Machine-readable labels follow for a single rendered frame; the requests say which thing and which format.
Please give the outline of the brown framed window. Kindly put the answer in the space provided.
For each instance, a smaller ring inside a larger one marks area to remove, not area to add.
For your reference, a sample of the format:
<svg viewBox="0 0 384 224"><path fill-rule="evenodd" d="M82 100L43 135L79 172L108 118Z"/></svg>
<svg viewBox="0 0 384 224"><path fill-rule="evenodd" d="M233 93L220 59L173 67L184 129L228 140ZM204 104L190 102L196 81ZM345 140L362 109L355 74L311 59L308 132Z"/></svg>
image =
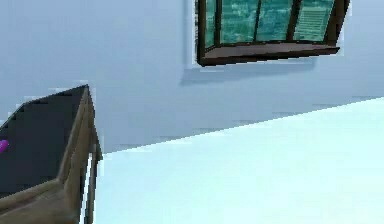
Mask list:
<svg viewBox="0 0 384 224"><path fill-rule="evenodd" d="M350 0L195 0L196 61L215 66L331 55Z"/></svg>

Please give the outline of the brown wooden table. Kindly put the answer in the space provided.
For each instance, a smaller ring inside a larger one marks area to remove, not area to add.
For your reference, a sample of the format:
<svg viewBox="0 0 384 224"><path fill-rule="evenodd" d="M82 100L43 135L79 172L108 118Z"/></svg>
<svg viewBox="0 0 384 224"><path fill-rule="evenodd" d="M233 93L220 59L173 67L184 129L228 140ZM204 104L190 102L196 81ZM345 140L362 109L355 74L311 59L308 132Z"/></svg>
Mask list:
<svg viewBox="0 0 384 224"><path fill-rule="evenodd" d="M87 85L23 103L0 126L0 224L93 224L101 147Z"/></svg>

